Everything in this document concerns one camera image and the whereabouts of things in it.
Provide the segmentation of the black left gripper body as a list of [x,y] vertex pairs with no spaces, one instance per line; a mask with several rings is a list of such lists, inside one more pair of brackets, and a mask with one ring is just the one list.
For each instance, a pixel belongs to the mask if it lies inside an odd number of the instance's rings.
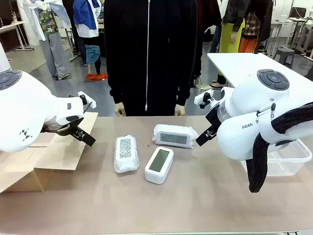
[[55,133],[60,136],[67,136],[74,133],[74,131],[78,130],[78,125],[83,121],[84,118],[79,118],[75,121],[72,121],[64,126],[59,127],[58,129],[50,129],[46,125],[44,125],[41,129],[42,133]]

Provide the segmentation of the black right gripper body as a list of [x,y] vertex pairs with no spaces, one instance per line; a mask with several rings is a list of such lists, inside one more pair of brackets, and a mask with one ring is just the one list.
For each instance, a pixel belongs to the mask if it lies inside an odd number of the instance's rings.
[[219,126],[221,125],[221,122],[218,118],[218,108],[220,106],[220,102],[214,98],[209,98],[207,101],[207,106],[210,106],[210,110],[205,118],[211,124],[207,131],[217,131]]

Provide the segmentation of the person's right hand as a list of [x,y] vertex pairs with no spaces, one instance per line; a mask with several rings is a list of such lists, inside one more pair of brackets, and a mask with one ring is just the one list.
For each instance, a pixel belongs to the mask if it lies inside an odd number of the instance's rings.
[[115,108],[114,108],[114,112],[115,112],[117,117],[125,117],[126,111],[125,111],[124,104],[122,102],[116,103]]

